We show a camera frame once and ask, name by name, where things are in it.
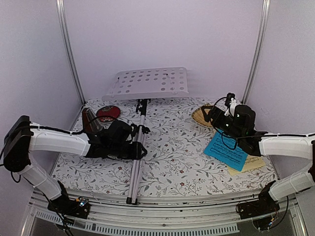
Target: vertical metal rail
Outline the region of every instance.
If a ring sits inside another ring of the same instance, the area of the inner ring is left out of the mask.
[[[65,51],[67,53],[68,61],[70,64],[72,77],[74,80],[74,84],[75,84],[79,99],[80,99],[82,105],[84,105],[86,103],[86,100],[84,98],[83,90],[82,90],[82,87],[80,84],[78,72],[77,72],[77,69],[75,66],[74,57],[73,57],[73,53],[72,53],[72,49],[71,49],[69,32],[68,32],[68,27],[67,27],[66,18],[65,18],[63,0],[56,0],[56,3],[57,3],[57,12],[58,12],[58,17],[59,17],[59,23],[60,23],[60,27],[61,27],[61,31],[62,31],[62,35],[63,35],[63,42],[64,42],[64,46],[65,46]]]
[[[247,84],[245,87],[245,91],[243,94],[243,98],[242,98],[243,104],[247,104],[247,102],[248,102],[248,98],[249,98],[249,95],[250,95],[250,92],[252,89],[252,85],[253,85],[253,81],[255,78],[258,60],[259,60],[261,47],[262,47],[262,42],[264,40],[266,27],[267,27],[269,6],[270,6],[270,0],[263,0],[261,17],[260,17],[260,26],[259,26],[259,31],[258,31],[257,43],[256,43],[256,49],[255,49],[254,57],[252,59],[252,66],[251,66],[250,74],[249,74]]]

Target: red round object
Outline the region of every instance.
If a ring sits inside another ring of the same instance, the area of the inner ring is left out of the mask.
[[[120,109],[116,106],[106,106],[99,109],[96,113],[97,117],[100,116],[111,116],[113,118],[118,118],[120,115]],[[110,117],[99,118],[101,122],[111,122],[114,119]]]

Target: yellow paper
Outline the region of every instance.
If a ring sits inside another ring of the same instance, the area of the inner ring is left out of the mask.
[[[248,155],[246,158],[245,164],[242,168],[242,171],[237,171],[236,169],[233,169],[229,166],[227,167],[227,169],[228,169],[230,175],[234,176],[234,175],[237,175],[237,174],[245,172],[245,171],[249,171],[252,169],[263,167],[265,165],[266,165],[266,163],[262,160],[261,157]]]

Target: ventilation grille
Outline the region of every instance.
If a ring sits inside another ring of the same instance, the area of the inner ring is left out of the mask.
[[[115,76],[105,100],[183,97],[188,95],[184,67],[121,71]]]
[[[55,224],[62,225],[61,219],[55,214],[36,210],[36,217],[50,221]],[[95,224],[85,222],[81,227],[72,226],[72,228],[84,230],[93,233],[104,234],[107,236],[220,236],[232,233],[238,233],[237,224],[229,224],[217,227],[208,227],[201,229],[175,229],[175,230],[142,230],[142,229],[128,229],[112,226],[105,226],[102,224]]]

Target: robotic arm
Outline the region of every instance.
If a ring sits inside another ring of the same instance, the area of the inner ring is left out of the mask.
[[[315,185],[315,134],[287,135],[256,131],[255,112],[234,97],[232,93],[225,97],[226,111],[216,106],[203,106],[201,110],[205,121],[215,129],[222,130],[222,135],[235,139],[237,145],[249,155],[296,156],[313,161],[300,171],[267,184],[256,202],[239,204],[238,212],[243,219],[279,210],[278,200]]]
[[[68,152],[89,158],[113,155],[132,160],[141,159],[147,151],[141,142],[133,141],[139,131],[137,125],[114,120],[108,129],[104,129],[88,108],[83,110],[82,119],[84,129],[72,132],[40,126],[30,122],[28,116],[21,116],[4,139],[3,165],[43,192],[49,201],[49,210],[87,218],[90,211],[88,200],[71,200],[63,184],[49,176],[33,159],[32,151]]]

